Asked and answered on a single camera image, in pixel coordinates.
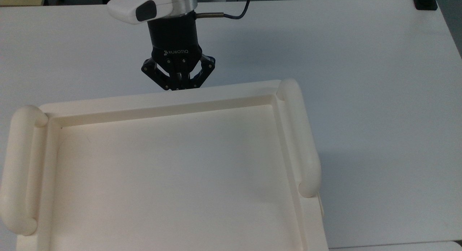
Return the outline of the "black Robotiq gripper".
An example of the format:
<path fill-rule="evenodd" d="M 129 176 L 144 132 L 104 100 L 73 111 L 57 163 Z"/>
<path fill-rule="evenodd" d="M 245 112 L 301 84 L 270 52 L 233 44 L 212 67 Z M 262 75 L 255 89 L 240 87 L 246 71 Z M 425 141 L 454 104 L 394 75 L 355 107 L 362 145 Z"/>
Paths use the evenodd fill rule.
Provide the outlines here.
<path fill-rule="evenodd" d="M 144 61 L 141 68 L 143 73 L 164 90 L 201 87 L 215 69 L 216 60 L 202 54 L 197 37 L 195 12 L 159 18 L 148 21 L 147 24 L 152 42 L 152 55 Z M 191 77 L 191 72 L 198 62 L 201 63 L 201 69 Z M 178 73 L 183 74 L 183 87 L 175 76 Z"/>

